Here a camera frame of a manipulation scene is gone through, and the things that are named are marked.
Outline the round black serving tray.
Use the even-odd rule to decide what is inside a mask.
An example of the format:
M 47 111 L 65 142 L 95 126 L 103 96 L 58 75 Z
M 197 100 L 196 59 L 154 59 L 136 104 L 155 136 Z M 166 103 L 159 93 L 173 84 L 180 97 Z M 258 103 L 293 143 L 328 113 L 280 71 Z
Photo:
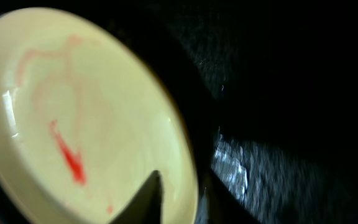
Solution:
M 210 169 L 260 223 L 358 223 L 358 1 L 0 1 L 97 23 L 167 84 Z

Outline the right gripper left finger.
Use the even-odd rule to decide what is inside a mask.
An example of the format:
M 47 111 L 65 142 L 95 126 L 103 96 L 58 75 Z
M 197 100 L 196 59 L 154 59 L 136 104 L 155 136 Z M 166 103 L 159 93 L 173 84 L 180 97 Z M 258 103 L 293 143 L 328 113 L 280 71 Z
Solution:
M 154 170 L 126 208 L 110 224 L 161 224 L 163 185 L 160 172 Z

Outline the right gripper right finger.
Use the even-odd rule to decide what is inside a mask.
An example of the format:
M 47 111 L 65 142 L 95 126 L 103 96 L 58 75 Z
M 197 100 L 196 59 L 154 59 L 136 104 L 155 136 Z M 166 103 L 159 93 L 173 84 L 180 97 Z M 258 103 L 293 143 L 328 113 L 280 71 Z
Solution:
M 208 205 L 208 223 L 259 224 L 232 196 L 212 169 L 204 177 Z

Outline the yellow plate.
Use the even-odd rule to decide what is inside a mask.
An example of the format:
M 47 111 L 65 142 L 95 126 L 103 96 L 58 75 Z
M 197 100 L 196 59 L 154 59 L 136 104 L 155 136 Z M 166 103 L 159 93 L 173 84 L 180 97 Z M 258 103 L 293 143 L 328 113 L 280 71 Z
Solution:
M 31 223 L 109 223 L 162 179 L 162 223 L 193 223 L 198 181 L 157 77 L 92 22 L 33 7 L 0 16 L 0 186 Z

